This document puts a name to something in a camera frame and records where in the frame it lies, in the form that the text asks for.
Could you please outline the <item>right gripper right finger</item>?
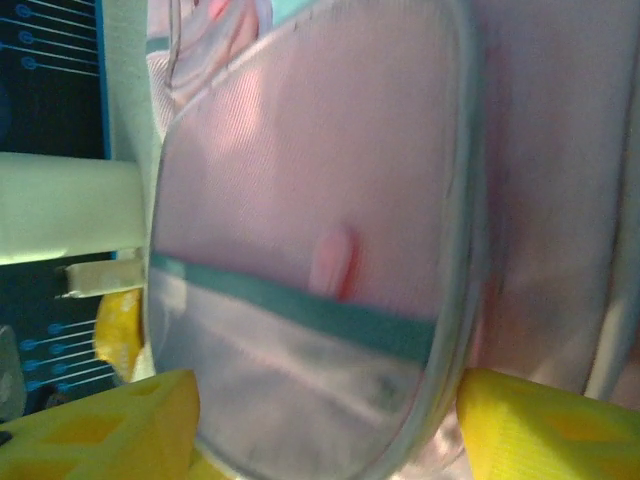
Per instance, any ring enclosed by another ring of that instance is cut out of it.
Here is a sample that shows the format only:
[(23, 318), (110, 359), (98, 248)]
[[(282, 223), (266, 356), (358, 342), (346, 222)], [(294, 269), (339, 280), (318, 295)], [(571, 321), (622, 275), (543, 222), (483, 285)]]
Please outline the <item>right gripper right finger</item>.
[(465, 372), (457, 415), (476, 479), (636, 479), (639, 414), (488, 369)]

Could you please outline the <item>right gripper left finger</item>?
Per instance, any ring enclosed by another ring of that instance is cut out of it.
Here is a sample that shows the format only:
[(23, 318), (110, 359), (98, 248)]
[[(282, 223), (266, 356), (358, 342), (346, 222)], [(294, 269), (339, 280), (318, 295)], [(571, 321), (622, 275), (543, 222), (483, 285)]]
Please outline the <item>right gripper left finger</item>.
[(4, 479), (221, 479), (195, 447), (195, 376), (174, 370), (1, 426)]

